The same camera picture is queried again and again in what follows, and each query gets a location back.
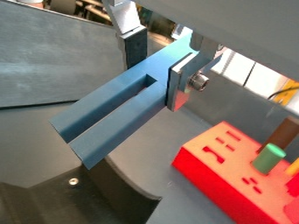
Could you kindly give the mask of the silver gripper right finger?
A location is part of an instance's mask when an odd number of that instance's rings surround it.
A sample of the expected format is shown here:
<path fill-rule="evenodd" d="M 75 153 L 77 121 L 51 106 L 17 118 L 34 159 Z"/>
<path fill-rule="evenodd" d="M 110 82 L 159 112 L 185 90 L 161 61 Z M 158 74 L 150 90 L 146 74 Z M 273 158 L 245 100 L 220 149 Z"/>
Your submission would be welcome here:
<path fill-rule="evenodd" d="M 177 111 L 189 101 L 191 91 L 203 91 L 210 82 L 206 72 L 220 63 L 226 51 L 224 44 L 203 37 L 191 35 L 190 52 L 169 69 L 166 106 Z"/>

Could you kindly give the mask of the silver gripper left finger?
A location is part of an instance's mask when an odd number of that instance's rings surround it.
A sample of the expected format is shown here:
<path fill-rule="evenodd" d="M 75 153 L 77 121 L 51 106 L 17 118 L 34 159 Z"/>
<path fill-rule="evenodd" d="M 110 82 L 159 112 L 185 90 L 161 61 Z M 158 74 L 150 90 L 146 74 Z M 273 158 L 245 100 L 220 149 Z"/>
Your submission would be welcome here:
<path fill-rule="evenodd" d="M 147 57 L 147 28 L 141 23 L 135 2 L 131 0 L 102 0 L 102 2 L 117 29 L 119 49 L 129 69 Z"/>

